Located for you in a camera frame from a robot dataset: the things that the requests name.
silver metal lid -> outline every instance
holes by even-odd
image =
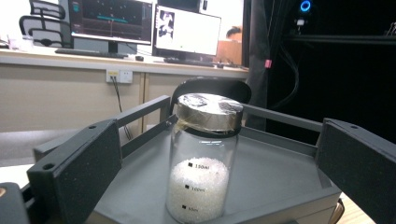
[[[239,129],[243,108],[235,100],[207,93],[189,93],[177,98],[179,121],[204,132]]]

white granules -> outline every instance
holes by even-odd
[[[192,158],[176,165],[170,174],[166,206],[182,223],[197,223],[223,212],[229,170],[218,160]]]

monitor screen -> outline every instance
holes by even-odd
[[[105,40],[109,44],[151,45],[151,3],[136,0],[69,0],[68,3],[73,37]]]
[[[216,56],[221,18],[157,6],[154,48]]]

blue ring light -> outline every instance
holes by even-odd
[[[300,4],[300,10],[302,11],[302,12],[307,12],[307,11],[309,11],[309,9],[311,9],[311,2],[310,1],[303,1],[301,4]]]

transparent jar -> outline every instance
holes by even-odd
[[[221,217],[243,107],[213,94],[182,95],[172,131],[166,207],[181,223]]]

